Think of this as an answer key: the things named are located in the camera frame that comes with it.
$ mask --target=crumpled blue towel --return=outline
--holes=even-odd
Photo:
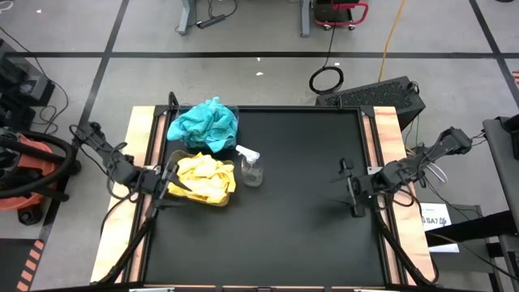
[[[188,144],[205,142],[213,152],[218,152],[236,137],[237,130],[238,120],[233,112],[220,103],[220,97],[214,97],[178,116],[169,126],[167,139]]]

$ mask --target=clear plastic bottle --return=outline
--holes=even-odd
[[[236,145],[236,150],[243,155],[243,183],[249,187],[259,187],[261,182],[263,182],[263,166],[260,161],[260,154],[240,145]]]

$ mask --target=vacuum hose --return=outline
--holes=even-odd
[[[45,187],[50,185],[51,183],[56,182],[60,178],[69,175],[71,171],[71,167],[73,163],[75,163],[75,151],[72,148],[70,144],[67,142],[53,137],[51,135],[46,135],[38,132],[33,131],[19,131],[22,135],[26,136],[29,139],[35,140],[35,141],[41,141],[46,142],[55,146],[58,146],[63,151],[65,151],[65,157],[62,164],[59,165],[59,167],[53,171],[52,173],[44,176],[42,179],[38,179],[34,182],[28,183],[26,185],[23,185],[21,187],[17,187],[10,190],[0,191],[0,199],[7,199],[12,198],[20,195],[25,195],[32,191],[37,191],[41,187]],[[12,140],[8,140],[5,138],[0,137],[0,147],[6,147],[6,148],[13,148],[12,146],[14,144]]]

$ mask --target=yellow towel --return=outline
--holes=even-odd
[[[234,192],[234,165],[225,165],[210,155],[198,153],[194,157],[178,161],[178,177],[192,191],[177,187],[173,183],[168,186],[169,193],[186,196],[192,200],[203,200],[209,204],[221,203],[230,192]]]

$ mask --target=black table surface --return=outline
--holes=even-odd
[[[238,143],[261,153],[264,180],[242,183],[234,150],[214,157],[236,165],[237,191],[223,208],[189,203],[161,211],[144,280],[232,286],[382,286],[380,238],[367,210],[352,218],[338,161],[367,159],[358,113],[240,112]],[[168,142],[165,157],[184,149]]]

